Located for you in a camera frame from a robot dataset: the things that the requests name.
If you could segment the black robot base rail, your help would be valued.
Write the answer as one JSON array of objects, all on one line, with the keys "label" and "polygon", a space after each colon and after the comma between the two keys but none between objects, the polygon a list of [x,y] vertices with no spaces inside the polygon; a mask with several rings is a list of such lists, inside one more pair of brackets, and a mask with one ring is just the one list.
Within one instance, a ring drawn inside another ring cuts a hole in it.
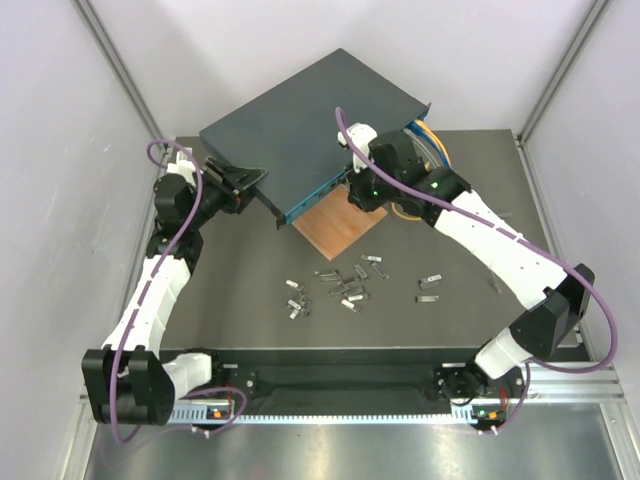
[{"label": "black robot base rail", "polygon": [[497,380],[473,348],[211,349],[214,386],[248,397],[248,414],[443,413],[447,404],[518,400],[525,376]]}]

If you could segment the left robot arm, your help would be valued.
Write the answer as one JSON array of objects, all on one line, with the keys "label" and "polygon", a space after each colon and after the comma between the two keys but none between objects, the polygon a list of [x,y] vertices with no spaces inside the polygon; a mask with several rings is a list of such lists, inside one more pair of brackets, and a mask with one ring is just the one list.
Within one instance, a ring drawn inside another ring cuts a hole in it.
[{"label": "left robot arm", "polygon": [[226,387],[225,370],[206,353],[160,360],[169,317],[202,251],[201,227],[218,212],[241,213],[267,174],[213,158],[206,166],[198,171],[190,161],[178,160],[153,185],[156,217],[141,277],[115,329],[81,362],[99,423],[164,425],[175,402],[194,389],[212,397]]}]

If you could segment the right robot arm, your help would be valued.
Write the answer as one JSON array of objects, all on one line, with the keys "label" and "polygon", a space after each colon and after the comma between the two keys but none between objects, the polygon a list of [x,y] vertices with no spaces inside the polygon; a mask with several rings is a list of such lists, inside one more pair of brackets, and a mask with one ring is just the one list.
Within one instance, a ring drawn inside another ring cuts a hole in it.
[{"label": "right robot arm", "polygon": [[365,212],[387,202],[400,204],[467,250],[523,307],[465,365],[464,377],[474,394],[490,395],[519,364],[547,359],[583,319],[594,273],[584,264],[563,267],[546,257],[454,170],[427,166],[406,132],[379,135],[355,124],[338,133],[337,142],[353,157],[346,175],[351,204]]}]

